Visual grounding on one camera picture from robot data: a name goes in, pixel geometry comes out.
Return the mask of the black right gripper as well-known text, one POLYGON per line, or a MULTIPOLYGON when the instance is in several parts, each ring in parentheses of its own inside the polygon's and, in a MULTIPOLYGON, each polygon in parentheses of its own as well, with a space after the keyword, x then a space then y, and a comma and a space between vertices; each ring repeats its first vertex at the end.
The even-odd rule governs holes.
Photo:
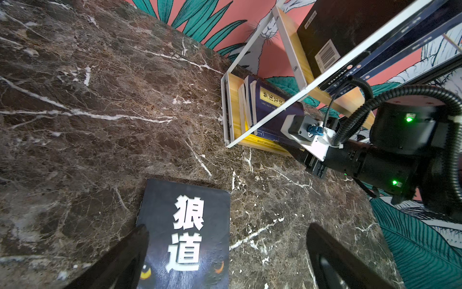
POLYGON ((323 161, 307 150, 289 147, 288 152, 312 175, 323 179, 328 169, 345 173, 359 184, 379 187, 379 149, 349 140, 344 148, 329 148, 323 161))

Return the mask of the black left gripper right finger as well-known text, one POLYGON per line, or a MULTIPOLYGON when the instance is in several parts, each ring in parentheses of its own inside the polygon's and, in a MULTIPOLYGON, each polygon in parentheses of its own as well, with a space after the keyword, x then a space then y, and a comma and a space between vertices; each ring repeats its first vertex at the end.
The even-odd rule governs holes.
POLYGON ((320 289, 391 289, 392 286, 343 247, 319 224, 311 223, 306 246, 320 289))

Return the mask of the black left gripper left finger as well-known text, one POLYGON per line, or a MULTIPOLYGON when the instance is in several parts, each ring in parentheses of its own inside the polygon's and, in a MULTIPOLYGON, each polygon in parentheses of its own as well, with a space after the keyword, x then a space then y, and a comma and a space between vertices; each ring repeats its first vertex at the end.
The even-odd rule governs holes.
POLYGON ((148 229, 145 225, 137 226, 66 287, 68 289, 137 288, 148 245, 148 229))

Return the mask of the dark purple book white strip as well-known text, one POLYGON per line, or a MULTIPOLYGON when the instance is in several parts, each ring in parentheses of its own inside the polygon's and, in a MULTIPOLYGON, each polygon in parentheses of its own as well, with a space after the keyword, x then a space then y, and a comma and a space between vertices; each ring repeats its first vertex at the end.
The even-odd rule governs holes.
POLYGON ((140 289, 229 286, 229 192, 148 179, 137 225, 149 232, 140 289))

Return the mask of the blue book with yellow label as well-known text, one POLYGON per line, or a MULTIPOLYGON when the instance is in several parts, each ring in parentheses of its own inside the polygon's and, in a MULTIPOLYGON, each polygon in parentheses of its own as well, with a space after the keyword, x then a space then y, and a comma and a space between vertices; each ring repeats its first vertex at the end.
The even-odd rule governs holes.
POLYGON ((248 128, 251 128, 253 126, 253 112, 252 112, 252 106, 251 106, 251 88, 250 85, 252 82, 254 82, 256 78, 252 75, 248 75, 244 79, 244 92, 245 92, 245 115, 246 115, 246 121, 248 128))

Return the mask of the purple book with old man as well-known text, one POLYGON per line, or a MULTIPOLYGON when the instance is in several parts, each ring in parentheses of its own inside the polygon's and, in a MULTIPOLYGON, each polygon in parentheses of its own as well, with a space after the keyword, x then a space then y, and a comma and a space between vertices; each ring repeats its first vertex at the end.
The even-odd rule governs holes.
POLYGON ((359 64, 361 67, 355 66, 338 78, 336 82, 323 84, 320 89, 333 93, 349 76, 361 78, 365 81, 369 80, 461 22, 462 3, 460 1, 448 1, 433 14, 411 28, 390 47, 378 54, 374 53, 372 60, 369 62, 362 61, 359 64))

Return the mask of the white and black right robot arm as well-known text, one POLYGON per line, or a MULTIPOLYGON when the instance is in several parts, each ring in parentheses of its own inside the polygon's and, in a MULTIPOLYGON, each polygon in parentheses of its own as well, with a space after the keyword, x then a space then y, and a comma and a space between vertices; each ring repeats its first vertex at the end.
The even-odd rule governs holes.
POLYGON ((348 140, 319 160, 289 148, 307 171, 346 173, 372 197, 385 191, 398 205, 419 192, 426 208, 462 219, 462 126, 451 120, 462 106, 434 96, 409 95, 379 105, 370 143, 348 140))

